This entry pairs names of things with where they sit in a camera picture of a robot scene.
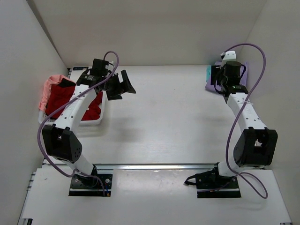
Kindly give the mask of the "purple t shirt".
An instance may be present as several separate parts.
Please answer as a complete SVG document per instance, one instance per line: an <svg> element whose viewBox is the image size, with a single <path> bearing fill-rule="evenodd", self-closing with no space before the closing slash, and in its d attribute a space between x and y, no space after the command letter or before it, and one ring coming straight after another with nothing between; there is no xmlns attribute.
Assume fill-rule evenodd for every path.
<svg viewBox="0 0 300 225"><path fill-rule="evenodd" d="M246 86L246 84L247 84L247 75L248 75L248 62L245 61L242 64L246 66L246 71L245 71L244 75L241 76L240 84ZM211 65L211 68L218 67L220 65L221 65L221 62L216 61L214 65ZM210 91L210 92L216 92L216 90L214 89L214 86L211 85L211 78L210 78L209 82L206 82L205 89L207 91Z"/></svg>

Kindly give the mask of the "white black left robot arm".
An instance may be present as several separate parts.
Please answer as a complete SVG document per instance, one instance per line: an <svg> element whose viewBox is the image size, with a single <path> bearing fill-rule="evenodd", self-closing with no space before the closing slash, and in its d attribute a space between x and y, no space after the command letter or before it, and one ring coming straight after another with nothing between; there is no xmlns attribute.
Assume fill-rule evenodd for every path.
<svg viewBox="0 0 300 225"><path fill-rule="evenodd" d="M88 187L96 185L98 175L95 165L83 155L83 146L76 136L84 114L101 91L106 93L108 100L121 100L124 93L136 93L126 70L118 74L117 66L94 59L92 67L78 77L70 100L56 110L59 117L52 125L43 124L38 133L39 144L44 145L40 149L47 161L52 166L55 163L50 157L62 161L73 170L72 174L80 175Z"/></svg>

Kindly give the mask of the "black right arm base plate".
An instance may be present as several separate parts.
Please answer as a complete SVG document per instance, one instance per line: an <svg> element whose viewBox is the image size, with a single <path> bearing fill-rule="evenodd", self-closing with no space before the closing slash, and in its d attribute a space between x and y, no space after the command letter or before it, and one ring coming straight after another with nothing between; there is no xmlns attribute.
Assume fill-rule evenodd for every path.
<svg viewBox="0 0 300 225"><path fill-rule="evenodd" d="M189 176L184 185L196 186L197 198L241 198L240 188L235 176L221 176L218 165L214 168Z"/></svg>

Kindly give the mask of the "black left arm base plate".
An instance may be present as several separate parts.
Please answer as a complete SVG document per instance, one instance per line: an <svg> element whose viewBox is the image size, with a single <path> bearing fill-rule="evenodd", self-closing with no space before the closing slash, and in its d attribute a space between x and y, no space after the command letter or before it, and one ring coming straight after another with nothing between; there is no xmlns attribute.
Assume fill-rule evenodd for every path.
<svg viewBox="0 0 300 225"><path fill-rule="evenodd" d="M113 174L97 174L104 187L98 179L74 175L71 179L69 196L93 196L110 197L112 189Z"/></svg>

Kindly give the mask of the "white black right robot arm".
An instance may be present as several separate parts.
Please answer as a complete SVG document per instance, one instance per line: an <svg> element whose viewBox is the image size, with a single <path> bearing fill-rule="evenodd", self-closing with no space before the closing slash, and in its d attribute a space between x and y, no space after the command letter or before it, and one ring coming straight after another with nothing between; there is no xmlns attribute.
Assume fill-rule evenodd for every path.
<svg viewBox="0 0 300 225"><path fill-rule="evenodd" d="M228 154L225 161L217 163L211 172L210 183L216 188L222 187L247 167L269 166L273 160L278 134L276 130L267 128L247 99L249 92L240 83L246 69L237 61L211 67L210 83L224 97L241 131L233 153Z"/></svg>

